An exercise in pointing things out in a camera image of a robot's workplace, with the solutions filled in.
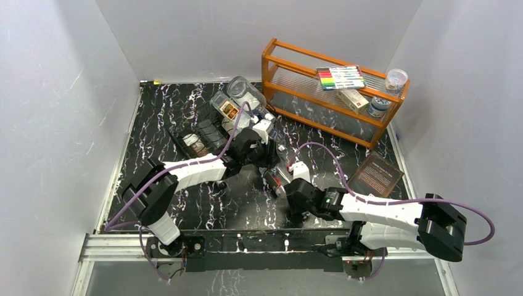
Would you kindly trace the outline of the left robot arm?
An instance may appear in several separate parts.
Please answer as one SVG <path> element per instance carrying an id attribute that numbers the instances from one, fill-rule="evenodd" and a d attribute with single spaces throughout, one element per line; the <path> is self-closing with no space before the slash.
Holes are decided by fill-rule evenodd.
<path id="1" fill-rule="evenodd" d="M 138 221 L 160 241 L 160 248 L 170 257 L 184 249 L 181 231 L 167 212 L 175 193 L 200 183 L 224 181 L 239 174 L 247 165 L 271 168 L 280 161 L 278 144 L 267 140 L 252 128 L 243 129 L 222 151 L 174 163 L 148 160 L 133 178 L 122 185 L 118 195 Z"/>

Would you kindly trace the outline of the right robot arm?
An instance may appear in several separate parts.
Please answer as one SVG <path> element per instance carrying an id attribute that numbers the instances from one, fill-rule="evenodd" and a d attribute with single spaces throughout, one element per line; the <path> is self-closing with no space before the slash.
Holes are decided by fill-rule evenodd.
<path id="1" fill-rule="evenodd" d="M 354 230 L 347 246 L 355 255 L 396 247 L 425 250 L 450 262 L 463 259 L 467 219 L 437 195 L 430 195 L 427 202 L 389 200 L 351 195 L 339 187 L 319 189 L 303 178 L 286 184 L 284 190 L 294 212 L 351 222 Z"/>

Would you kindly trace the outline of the blue glass bottle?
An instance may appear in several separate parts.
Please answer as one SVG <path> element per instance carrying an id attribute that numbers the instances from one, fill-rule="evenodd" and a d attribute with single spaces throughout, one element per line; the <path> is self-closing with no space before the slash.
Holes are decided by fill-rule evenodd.
<path id="1" fill-rule="evenodd" d="M 284 135 L 277 129 L 274 123 L 271 123 L 268 136 L 276 143 L 276 148 L 279 152 L 284 152 L 286 150 Z"/>

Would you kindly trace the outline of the square clear liquor bottle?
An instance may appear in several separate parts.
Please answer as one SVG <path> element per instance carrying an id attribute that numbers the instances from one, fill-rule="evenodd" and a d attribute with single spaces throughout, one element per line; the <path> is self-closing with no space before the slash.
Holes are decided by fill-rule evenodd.
<path id="1" fill-rule="evenodd" d="M 223 92 L 218 91 L 210 99 L 210 103 L 223 117 L 221 125 L 229 135 L 232 135 L 237 119 L 239 119 L 239 123 L 237 125 L 236 133 L 234 134 L 235 136 L 238 135 L 242 129 L 253 126 L 253 121 L 251 120 L 249 111 L 244 110 L 242 114 L 238 116 L 240 111 L 239 105 Z"/>

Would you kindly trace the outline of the round clear glass bottle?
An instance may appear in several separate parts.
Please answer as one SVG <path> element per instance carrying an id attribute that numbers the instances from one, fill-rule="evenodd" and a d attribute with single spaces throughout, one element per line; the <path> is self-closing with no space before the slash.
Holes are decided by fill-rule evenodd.
<path id="1" fill-rule="evenodd" d="M 292 180 L 291 175 L 286 170 L 285 166 L 278 165 L 273 168 L 260 168 L 260 173 L 264 183 L 270 188 L 276 197 L 286 197 L 285 186 Z"/>

